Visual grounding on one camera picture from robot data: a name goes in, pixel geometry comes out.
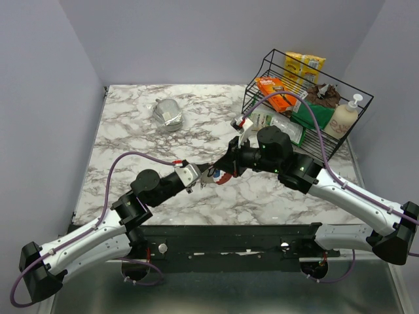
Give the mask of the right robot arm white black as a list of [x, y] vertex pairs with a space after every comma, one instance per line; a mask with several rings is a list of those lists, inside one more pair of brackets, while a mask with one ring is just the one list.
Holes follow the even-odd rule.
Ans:
[[326, 200], [362, 220], [358, 225], [322, 224], [315, 234], [302, 238], [305, 254], [353, 249], [372, 252], [391, 264], [406, 263], [418, 225], [415, 203], [388, 201], [344, 180], [326, 164], [294, 152], [288, 134], [276, 126], [259, 130], [257, 141], [259, 146], [252, 148], [235, 137], [215, 169], [233, 177], [247, 169], [275, 173], [284, 186]]

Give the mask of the silver foil pouch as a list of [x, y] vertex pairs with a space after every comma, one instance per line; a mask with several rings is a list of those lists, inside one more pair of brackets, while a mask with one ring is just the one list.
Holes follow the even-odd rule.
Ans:
[[177, 131], [183, 126], [183, 112], [174, 99], [156, 99], [153, 116], [166, 131]]

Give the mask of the orange razor box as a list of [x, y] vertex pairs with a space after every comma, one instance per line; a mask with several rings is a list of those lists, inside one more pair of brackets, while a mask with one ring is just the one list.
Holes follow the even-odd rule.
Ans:
[[[274, 92], [288, 91], [285, 84], [276, 77], [257, 77], [255, 83], [264, 96], [268, 96]], [[276, 112], [283, 113], [293, 110], [296, 99], [288, 94], [280, 94], [270, 97], [268, 102]]]

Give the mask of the yellow snack packet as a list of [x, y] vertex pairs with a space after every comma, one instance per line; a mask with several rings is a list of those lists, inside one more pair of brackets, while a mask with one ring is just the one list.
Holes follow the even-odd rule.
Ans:
[[302, 89], [317, 84], [326, 58], [296, 52], [286, 52], [284, 76]]

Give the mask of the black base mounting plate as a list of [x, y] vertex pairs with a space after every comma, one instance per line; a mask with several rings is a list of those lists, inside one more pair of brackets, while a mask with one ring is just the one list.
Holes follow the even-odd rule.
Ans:
[[100, 243], [68, 267], [76, 275], [120, 256], [144, 259], [163, 273], [237, 271], [299, 272], [301, 259], [338, 258], [342, 249], [323, 249], [315, 242], [320, 223], [247, 226], [137, 227], [129, 236]]

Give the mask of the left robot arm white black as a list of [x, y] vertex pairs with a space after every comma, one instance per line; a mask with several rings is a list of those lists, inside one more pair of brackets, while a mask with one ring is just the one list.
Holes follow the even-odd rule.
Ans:
[[182, 161], [161, 177], [155, 170], [141, 171], [130, 189], [114, 204], [104, 205], [98, 218], [55, 241], [38, 245], [32, 241], [20, 253], [20, 280], [30, 304], [57, 293], [72, 275], [114, 258], [139, 258], [145, 250], [136, 228], [151, 218], [150, 209], [192, 187], [210, 168], [209, 164]]

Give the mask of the brown green chocolate bag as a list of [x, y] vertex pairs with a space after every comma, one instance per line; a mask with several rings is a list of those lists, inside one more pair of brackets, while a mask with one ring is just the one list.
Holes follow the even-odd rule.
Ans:
[[[304, 91], [300, 97], [307, 102], [313, 112], [319, 128], [322, 130], [330, 121], [340, 99], [340, 94], [331, 84], [316, 84]], [[305, 105], [295, 103], [290, 120], [302, 127], [314, 130], [314, 121]]]

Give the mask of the cream lotion pump bottle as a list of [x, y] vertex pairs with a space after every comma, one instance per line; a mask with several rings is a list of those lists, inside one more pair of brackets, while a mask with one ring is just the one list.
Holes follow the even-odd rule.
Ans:
[[354, 94], [353, 100], [347, 104], [339, 105], [323, 129], [324, 132], [335, 139], [344, 137], [358, 118], [357, 107], [362, 100], [361, 94]]

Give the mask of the red carabiner keyring with chain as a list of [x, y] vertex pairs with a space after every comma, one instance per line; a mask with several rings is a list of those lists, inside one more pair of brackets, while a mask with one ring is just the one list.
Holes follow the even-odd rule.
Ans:
[[200, 187], [204, 188], [209, 184], [223, 185], [232, 178], [232, 175], [222, 170], [209, 168], [205, 170], [200, 178]]

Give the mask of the green white wipes pack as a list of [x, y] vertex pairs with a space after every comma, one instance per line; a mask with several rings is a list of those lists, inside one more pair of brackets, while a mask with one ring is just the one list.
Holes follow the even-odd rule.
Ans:
[[290, 118], [269, 109], [265, 105], [259, 105], [248, 118], [253, 122], [253, 131], [259, 131], [264, 127], [277, 126], [282, 132], [288, 134], [291, 142], [301, 146], [305, 137], [305, 129]]

